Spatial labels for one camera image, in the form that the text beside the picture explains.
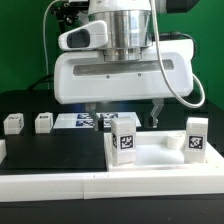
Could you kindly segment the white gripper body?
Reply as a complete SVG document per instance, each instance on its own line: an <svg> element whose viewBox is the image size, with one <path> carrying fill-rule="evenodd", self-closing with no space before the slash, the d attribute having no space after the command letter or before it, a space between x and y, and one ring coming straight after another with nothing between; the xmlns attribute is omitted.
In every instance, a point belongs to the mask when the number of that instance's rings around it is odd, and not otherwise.
<svg viewBox="0 0 224 224"><path fill-rule="evenodd" d="M193 90L193 42L155 44L145 21L92 21L58 43L54 94L62 104L185 97Z"/></svg>

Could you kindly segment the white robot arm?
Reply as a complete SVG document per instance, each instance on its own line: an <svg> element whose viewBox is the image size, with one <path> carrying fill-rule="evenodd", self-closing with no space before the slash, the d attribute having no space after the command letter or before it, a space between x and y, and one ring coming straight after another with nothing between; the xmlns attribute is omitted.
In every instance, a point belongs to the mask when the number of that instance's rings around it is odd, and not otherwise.
<svg viewBox="0 0 224 224"><path fill-rule="evenodd" d="M155 127L166 98L182 100L197 78L195 46L175 33L160 34L157 13L182 8L170 0L90 0L87 23L59 36L63 54L54 69L61 104L150 99L147 123Z"/></svg>

